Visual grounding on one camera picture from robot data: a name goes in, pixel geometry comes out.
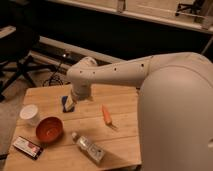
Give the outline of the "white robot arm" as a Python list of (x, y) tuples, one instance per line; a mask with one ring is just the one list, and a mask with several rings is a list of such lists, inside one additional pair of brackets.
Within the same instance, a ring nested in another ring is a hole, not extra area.
[(139, 90), (143, 171), (213, 171), (213, 62), (205, 56), (168, 53), (103, 66), (85, 57), (67, 77), (78, 100), (94, 84)]

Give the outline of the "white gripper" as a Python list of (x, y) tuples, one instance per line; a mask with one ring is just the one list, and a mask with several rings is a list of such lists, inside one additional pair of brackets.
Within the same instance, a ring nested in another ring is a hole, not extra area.
[(71, 96), (67, 96), (65, 100), (65, 111), (70, 112), (73, 111), (76, 101), (81, 101), (88, 99), (91, 96), (91, 86), (90, 85), (80, 85), (73, 84), (71, 88)]

